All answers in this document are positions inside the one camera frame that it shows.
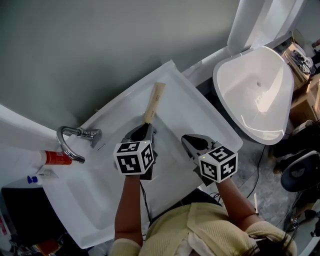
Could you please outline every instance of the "fiducial marker cube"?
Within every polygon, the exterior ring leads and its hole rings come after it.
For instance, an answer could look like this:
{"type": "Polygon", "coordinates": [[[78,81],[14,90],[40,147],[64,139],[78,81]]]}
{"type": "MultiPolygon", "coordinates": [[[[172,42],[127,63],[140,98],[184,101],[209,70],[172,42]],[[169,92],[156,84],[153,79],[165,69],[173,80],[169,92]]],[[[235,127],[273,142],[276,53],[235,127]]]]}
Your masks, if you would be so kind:
{"type": "Polygon", "coordinates": [[[215,182],[222,182],[238,170],[238,152],[219,146],[198,157],[201,175],[215,182]]]}
{"type": "Polygon", "coordinates": [[[113,156],[118,171],[124,175],[144,174],[154,162],[150,140],[117,143],[113,156]]]}

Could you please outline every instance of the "sink overflow slot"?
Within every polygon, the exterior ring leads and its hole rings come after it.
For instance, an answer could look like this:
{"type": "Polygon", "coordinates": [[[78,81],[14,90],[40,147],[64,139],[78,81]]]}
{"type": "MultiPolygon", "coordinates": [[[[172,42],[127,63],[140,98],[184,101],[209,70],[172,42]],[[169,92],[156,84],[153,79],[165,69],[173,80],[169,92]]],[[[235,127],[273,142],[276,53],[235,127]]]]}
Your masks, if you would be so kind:
{"type": "Polygon", "coordinates": [[[97,148],[96,151],[99,151],[100,149],[102,149],[106,144],[102,144],[100,147],[97,148]]]}

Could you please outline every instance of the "black hair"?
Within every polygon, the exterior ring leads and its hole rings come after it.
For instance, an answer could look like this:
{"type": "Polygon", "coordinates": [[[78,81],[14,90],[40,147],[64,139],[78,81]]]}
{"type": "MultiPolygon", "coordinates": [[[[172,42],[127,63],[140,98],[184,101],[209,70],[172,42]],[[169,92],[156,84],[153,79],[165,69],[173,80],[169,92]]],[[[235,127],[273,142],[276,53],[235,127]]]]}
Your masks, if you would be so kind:
{"type": "Polygon", "coordinates": [[[289,245],[293,241],[294,234],[290,236],[285,233],[283,239],[280,241],[272,241],[269,238],[265,238],[256,242],[256,245],[247,250],[242,256],[292,256],[289,252],[289,245]]]}

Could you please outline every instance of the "blue cap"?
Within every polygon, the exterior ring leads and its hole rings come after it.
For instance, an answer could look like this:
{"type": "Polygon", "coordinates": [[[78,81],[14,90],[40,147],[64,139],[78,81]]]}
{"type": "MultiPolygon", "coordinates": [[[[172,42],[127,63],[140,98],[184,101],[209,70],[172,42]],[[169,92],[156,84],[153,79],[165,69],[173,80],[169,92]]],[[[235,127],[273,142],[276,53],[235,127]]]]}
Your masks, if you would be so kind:
{"type": "Polygon", "coordinates": [[[38,178],[36,176],[32,176],[32,177],[28,176],[27,180],[29,184],[38,182],[38,178]]]}

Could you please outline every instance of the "yellow sweater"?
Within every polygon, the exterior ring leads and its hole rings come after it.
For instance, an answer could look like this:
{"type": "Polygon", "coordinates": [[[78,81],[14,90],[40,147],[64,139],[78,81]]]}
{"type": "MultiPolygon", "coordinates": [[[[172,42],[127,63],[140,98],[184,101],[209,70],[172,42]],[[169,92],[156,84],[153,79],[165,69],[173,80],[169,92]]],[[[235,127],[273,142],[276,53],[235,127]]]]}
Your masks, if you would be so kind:
{"type": "MultiPolygon", "coordinates": [[[[168,211],[157,219],[146,235],[140,249],[135,243],[118,242],[112,247],[111,256],[174,256],[177,248],[190,232],[194,232],[216,256],[242,255],[255,244],[252,236],[268,236],[280,241],[285,233],[266,221],[252,224],[245,232],[233,225],[227,211],[211,203],[192,203],[168,211]]],[[[289,246],[297,255],[297,246],[289,246]]]]}

